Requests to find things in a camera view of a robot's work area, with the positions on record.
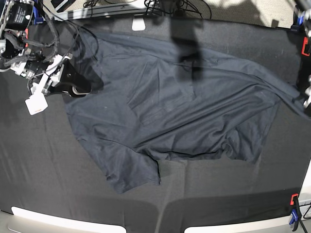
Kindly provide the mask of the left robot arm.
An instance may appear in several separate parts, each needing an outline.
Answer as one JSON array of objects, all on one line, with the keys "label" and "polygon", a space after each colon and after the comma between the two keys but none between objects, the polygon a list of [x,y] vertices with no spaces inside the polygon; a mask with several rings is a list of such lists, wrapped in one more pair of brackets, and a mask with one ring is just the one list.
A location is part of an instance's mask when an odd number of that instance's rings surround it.
[{"label": "left robot arm", "polygon": [[295,0],[291,29],[303,36],[301,46],[301,66],[297,87],[303,94],[306,114],[311,114],[311,1]]}]

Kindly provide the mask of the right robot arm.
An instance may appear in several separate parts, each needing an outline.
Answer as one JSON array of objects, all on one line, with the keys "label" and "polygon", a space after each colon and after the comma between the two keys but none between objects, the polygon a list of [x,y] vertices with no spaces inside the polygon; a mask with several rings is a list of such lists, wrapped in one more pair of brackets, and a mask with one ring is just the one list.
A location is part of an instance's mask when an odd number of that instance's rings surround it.
[{"label": "right robot arm", "polygon": [[[40,15],[52,33],[50,43],[28,38],[28,28]],[[12,70],[27,80],[29,97],[25,100],[30,115],[43,112],[46,96],[68,94],[82,98],[91,92],[91,84],[70,63],[67,51],[58,54],[60,38],[53,20],[36,0],[0,2],[0,70]]]}]

